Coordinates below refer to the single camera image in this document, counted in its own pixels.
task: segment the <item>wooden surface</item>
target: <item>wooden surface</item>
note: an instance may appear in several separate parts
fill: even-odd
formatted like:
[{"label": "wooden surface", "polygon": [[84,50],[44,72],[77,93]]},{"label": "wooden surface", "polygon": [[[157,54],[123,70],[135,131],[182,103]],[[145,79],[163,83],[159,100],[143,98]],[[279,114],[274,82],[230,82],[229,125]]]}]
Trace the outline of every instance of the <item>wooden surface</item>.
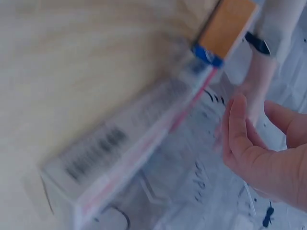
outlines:
[{"label": "wooden surface", "polygon": [[161,77],[213,2],[1,1],[0,229],[57,229],[37,168]]}]

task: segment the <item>blue mark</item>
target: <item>blue mark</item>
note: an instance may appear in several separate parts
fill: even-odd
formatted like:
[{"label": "blue mark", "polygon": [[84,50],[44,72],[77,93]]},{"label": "blue mark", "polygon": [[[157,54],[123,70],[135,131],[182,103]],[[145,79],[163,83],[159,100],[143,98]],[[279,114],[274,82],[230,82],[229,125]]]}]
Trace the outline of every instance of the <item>blue mark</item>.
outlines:
[{"label": "blue mark", "polygon": [[194,45],[192,52],[196,57],[200,58],[205,63],[213,65],[216,68],[221,68],[224,64],[224,61],[220,57],[201,47],[199,44]]}]

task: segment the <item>barcode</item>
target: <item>barcode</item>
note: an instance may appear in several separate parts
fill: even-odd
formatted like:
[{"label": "barcode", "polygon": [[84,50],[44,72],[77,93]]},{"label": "barcode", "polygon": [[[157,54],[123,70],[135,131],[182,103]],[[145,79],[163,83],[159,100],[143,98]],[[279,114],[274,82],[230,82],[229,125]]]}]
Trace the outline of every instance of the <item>barcode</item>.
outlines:
[{"label": "barcode", "polygon": [[106,155],[114,153],[127,139],[127,135],[118,128],[113,128],[104,137],[99,138],[95,146],[88,146],[83,154],[66,164],[66,173],[76,182],[80,183],[80,179],[85,177],[93,167]]}]

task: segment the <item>hand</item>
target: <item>hand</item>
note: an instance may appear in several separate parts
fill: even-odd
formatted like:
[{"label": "hand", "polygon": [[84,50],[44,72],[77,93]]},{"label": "hand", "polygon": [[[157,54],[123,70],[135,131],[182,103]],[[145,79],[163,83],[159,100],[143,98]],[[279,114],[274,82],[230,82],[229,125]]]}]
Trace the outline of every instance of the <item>hand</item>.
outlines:
[{"label": "hand", "polygon": [[307,211],[307,115],[266,101],[265,113],[287,135],[285,151],[269,150],[246,118],[242,94],[232,99],[222,121],[223,161],[266,197]]}]

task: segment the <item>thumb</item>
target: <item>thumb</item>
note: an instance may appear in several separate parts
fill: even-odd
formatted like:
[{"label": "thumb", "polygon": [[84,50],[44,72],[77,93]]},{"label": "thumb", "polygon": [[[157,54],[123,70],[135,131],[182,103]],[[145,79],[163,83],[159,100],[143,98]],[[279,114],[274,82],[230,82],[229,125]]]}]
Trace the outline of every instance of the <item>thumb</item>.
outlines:
[{"label": "thumb", "polygon": [[287,130],[297,115],[290,109],[286,109],[272,101],[264,102],[264,112],[269,120],[285,135],[287,135]]}]

